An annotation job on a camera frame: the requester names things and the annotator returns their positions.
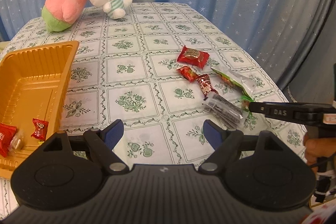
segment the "black cable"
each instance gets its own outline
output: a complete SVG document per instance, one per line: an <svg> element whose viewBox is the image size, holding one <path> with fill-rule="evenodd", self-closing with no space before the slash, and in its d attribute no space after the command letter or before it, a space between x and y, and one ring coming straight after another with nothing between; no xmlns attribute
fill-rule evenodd
<svg viewBox="0 0 336 224"><path fill-rule="evenodd" d="M333 160L334 157L336 156L336 152L333 153L330 157L326 158L325 160L322 160L321 162L317 162L315 164L312 164L312 165L308 165L309 168L314 168L314 167L317 167L317 166L320 166L321 164L324 164L330 160Z"/></svg>

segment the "tray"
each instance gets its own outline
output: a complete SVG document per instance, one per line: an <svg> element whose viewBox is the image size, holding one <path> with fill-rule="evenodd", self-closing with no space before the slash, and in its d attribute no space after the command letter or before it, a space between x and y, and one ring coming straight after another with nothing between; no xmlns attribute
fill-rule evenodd
<svg viewBox="0 0 336 224"><path fill-rule="evenodd" d="M30 135L32 119L49 122L46 138L59 128L63 102L78 41L55 43L8 53L0 63L0 122L24 131L24 146L0 156L0 176L10 178L38 146Z"/></svg>

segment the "red snack package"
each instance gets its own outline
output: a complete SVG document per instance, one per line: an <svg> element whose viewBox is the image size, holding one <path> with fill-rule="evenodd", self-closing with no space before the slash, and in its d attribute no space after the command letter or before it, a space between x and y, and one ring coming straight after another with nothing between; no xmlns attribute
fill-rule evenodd
<svg viewBox="0 0 336 224"><path fill-rule="evenodd" d="M184 46L182 52L177 58L177 62L186 62L203 69L208 59L209 54L207 52L198 51Z"/></svg>
<svg viewBox="0 0 336 224"><path fill-rule="evenodd" d="M217 90L215 90L210 83L209 75L201 75L196 80L199 86L201 87L201 90L205 97L208 95L210 91L213 91L218 94Z"/></svg>
<svg viewBox="0 0 336 224"><path fill-rule="evenodd" d="M33 119L33 124L35 126L35 132L30 136L38 140L45 141L45 137L47 136L49 122L42 121L39 119Z"/></svg>
<svg viewBox="0 0 336 224"><path fill-rule="evenodd" d="M199 75L195 73L190 67L184 66L182 68L177 69L177 71L182 74L184 78L193 82Z"/></svg>
<svg viewBox="0 0 336 224"><path fill-rule="evenodd" d="M0 155L7 157L8 147L15 135L16 127L0 123Z"/></svg>

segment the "tablecloth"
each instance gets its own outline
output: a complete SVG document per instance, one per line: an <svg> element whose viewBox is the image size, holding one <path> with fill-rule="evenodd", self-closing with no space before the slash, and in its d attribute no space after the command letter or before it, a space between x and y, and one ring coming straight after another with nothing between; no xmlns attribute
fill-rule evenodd
<svg viewBox="0 0 336 224"><path fill-rule="evenodd" d="M182 47L210 54L203 70L213 87L236 105L241 93L230 88L210 69L228 67L256 83L256 101L286 102L285 96L251 56L186 4L134 3L124 18L112 20L101 8L83 11L73 26L48 33L42 18L30 20L0 55L21 48L78 40L64 102L61 128L82 134L87 128L105 128L115 119L124 122L124 136L115 153L128 165L134 163L190 164L198 167L213 149L203 135L205 119L224 127L201 107L204 96L197 83L177 71ZM249 116L244 133L270 130L295 153L303 156L303 126ZM10 181L0 179L0 216L16 206Z"/></svg>

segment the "human hand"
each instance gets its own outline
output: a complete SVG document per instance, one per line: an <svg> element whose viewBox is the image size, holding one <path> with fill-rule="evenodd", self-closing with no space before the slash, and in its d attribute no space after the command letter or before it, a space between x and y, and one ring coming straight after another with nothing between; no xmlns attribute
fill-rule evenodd
<svg viewBox="0 0 336 224"><path fill-rule="evenodd" d="M312 165L317 162L317 158L330 157L336 152L336 138L310 139L308 134L303 138L303 145L306 147L305 158L307 164ZM334 166L336 167L336 157L334 157Z"/></svg>

